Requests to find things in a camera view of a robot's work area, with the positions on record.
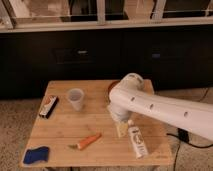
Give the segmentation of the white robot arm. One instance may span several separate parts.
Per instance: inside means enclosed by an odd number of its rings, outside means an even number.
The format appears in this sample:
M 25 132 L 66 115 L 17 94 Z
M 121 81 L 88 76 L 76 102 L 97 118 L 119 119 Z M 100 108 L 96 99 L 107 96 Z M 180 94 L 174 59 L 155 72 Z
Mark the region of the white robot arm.
M 129 73 L 109 91 L 108 110 L 115 122 L 144 114 L 213 141 L 213 105 L 149 94 L 144 84 L 139 74 Z

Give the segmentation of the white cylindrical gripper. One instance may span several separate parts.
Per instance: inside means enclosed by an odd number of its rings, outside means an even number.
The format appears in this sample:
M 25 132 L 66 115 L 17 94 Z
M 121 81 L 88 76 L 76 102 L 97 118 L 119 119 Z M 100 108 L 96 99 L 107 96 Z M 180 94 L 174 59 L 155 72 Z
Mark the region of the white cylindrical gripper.
M 131 116 L 131 112 L 114 103 L 110 103 L 107 106 L 107 109 L 110 112 L 112 119 L 115 122 L 117 122 L 116 130 L 117 130 L 118 137 L 119 138 L 124 137 L 128 131 L 127 121 Z

